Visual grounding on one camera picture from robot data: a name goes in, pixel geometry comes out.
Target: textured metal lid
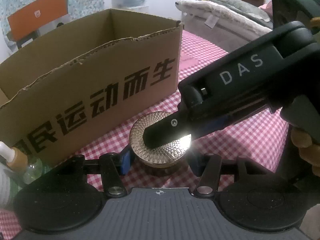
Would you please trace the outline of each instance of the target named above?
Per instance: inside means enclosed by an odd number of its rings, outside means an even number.
[[[155,168],[168,168],[174,165],[189,149],[191,134],[155,149],[148,148],[143,142],[145,128],[167,117],[168,112],[152,112],[138,119],[131,128],[129,140],[132,150],[146,165]]]

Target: pink gingham tablecloth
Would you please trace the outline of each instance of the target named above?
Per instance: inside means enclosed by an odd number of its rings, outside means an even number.
[[[224,50],[209,41],[184,31],[179,81],[226,54]],[[86,159],[96,159],[103,153],[120,152],[129,143],[130,129],[138,118],[153,111],[173,113],[177,110],[179,102],[180,93],[176,91],[83,147],[76,154],[83,154]],[[268,110],[265,110],[241,123],[194,141],[193,147],[202,153],[220,154],[226,159],[246,155],[274,171],[284,149],[287,131],[288,124],[280,118],[279,111],[270,114]],[[127,189],[131,187],[190,187],[193,189],[199,180],[189,167],[181,167],[171,176],[159,178],[146,174],[141,165],[136,160],[128,175],[122,177]],[[88,182],[98,190],[102,190],[99,175],[89,175]],[[220,188],[232,182],[232,176],[223,175],[220,180]],[[20,229],[13,213],[0,212],[0,232],[3,233],[4,239],[11,239]]]

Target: bed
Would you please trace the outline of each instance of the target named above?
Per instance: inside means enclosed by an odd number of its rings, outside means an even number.
[[[232,52],[272,31],[264,11],[241,0],[179,0],[185,30]]]
[[[209,41],[183,31],[179,80],[226,54],[226,51]],[[179,102],[180,93],[177,90],[171,96],[128,119],[75,154],[83,154],[86,159],[96,159],[106,152],[120,152],[128,144],[130,128],[139,117],[153,111],[173,113],[177,110]],[[192,146],[201,153],[216,153],[225,159],[235,159],[239,155],[246,155],[275,171],[284,149],[287,132],[288,124],[280,118],[279,112],[270,114],[268,110],[265,110],[241,123],[202,137],[194,141]],[[141,165],[136,159],[128,175],[122,177],[127,189],[132,187],[189,187],[194,189],[199,181],[199,178],[187,165],[182,165],[170,176],[160,178],[148,175]],[[102,190],[99,175],[89,175],[88,182]],[[232,182],[233,177],[223,175],[220,180],[220,189]],[[0,232],[3,233],[4,239],[11,239],[19,230],[20,226],[13,213],[0,212]]]

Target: black suction cup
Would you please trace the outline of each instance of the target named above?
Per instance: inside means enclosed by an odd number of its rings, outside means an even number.
[[[84,156],[77,155],[22,189],[14,199],[20,224],[31,231],[58,233],[95,217],[101,194],[84,182]]]
[[[222,174],[234,175],[235,182],[217,192]],[[194,195],[214,198],[232,223],[260,232],[299,226],[308,210],[305,194],[245,156],[222,160],[219,155],[211,155]]]
[[[238,158],[239,179],[219,195],[225,215],[238,225],[264,232],[298,225],[306,199],[293,185],[248,158]]]

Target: torn cardboard edge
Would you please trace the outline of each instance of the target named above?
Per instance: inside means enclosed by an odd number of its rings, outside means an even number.
[[[43,74],[42,76],[38,77],[35,81],[33,81],[30,85],[27,85],[26,87],[20,89],[18,91],[18,93],[13,97],[11,98],[10,100],[7,98],[7,96],[3,93],[3,91],[0,89],[0,103],[4,102],[6,100],[6,102],[4,104],[2,104],[0,106],[0,111],[8,104],[10,103],[11,101],[13,101],[15,98],[19,97],[20,95],[23,95],[24,92],[27,92],[29,89],[31,89],[34,85],[36,85],[38,82],[41,82],[43,80],[45,80],[45,78],[50,75],[51,73],[59,70],[60,68],[63,68],[63,67],[70,67],[74,64],[81,64],[81,60],[85,60],[87,59],[87,57],[90,57],[91,55],[95,54],[96,52],[100,51],[101,49],[106,49],[108,47],[111,47],[111,46],[114,46],[115,44],[118,44],[118,43],[121,43],[121,42],[124,42],[124,41],[141,41],[141,40],[144,40],[144,39],[149,39],[149,38],[153,38],[155,36],[159,36],[159,35],[163,35],[163,34],[166,34],[166,33],[170,33],[170,32],[173,32],[175,31],[177,28],[170,28],[170,29],[166,29],[166,30],[161,30],[161,31],[158,31],[158,32],[155,32],[155,33],[152,33],[152,34],[146,34],[144,36],[140,36],[138,38],[133,38],[133,37],[129,37],[129,38],[122,38],[122,39],[119,39],[119,40],[116,40],[116,41],[109,41],[105,44],[102,44],[92,50],[90,50],[89,52],[87,53],[84,53],[82,55],[80,55],[79,57],[76,57],[72,60],[70,60],[69,62],[57,67],[57,68],[54,68],[53,70],[49,71],[48,73],[46,74]]]
[[[134,24],[130,24],[129,32],[124,30],[127,29],[127,25],[124,23],[125,17],[135,20]],[[90,21],[95,24],[92,34],[91,31],[88,30],[88,28],[91,28]],[[155,23],[155,26],[147,26],[147,29],[143,30],[144,25],[146,25],[148,21]],[[36,41],[26,46],[27,50],[17,51],[14,54],[14,60],[12,60],[12,57],[9,57],[0,65],[0,88],[7,98],[13,98],[21,89],[27,87],[38,77],[50,72],[54,68],[62,66],[66,62],[79,57],[79,55],[86,54],[88,51],[98,48],[110,41],[117,41],[121,38],[128,37],[134,37],[135,39],[150,38],[158,35],[158,32],[164,34],[166,29],[178,27],[181,24],[180,21],[176,20],[116,9],[108,9],[83,17],[79,24],[75,24],[75,22],[78,22],[78,20],[61,26],[59,30],[55,29],[49,32],[45,39],[36,39]],[[163,29],[164,31],[159,31],[161,25],[166,26],[166,28]],[[102,31],[100,35],[97,34],[96,29]],[[59,46],[60,39],[63,39],[61,36],[63,31],[65,32],[64,36],[66,40],[61,44],[62,46]],[[70,36],[70,33],[76,38],[74,42],[71,41],[72,36]],[[37,46],[47,49],[39,50]],[[57,57],[52,58],[52,55],[50,55],[51,51],[56,52]],[[68,53],[66,53],[66,51],[70,51],[70,57],[67,56]]]

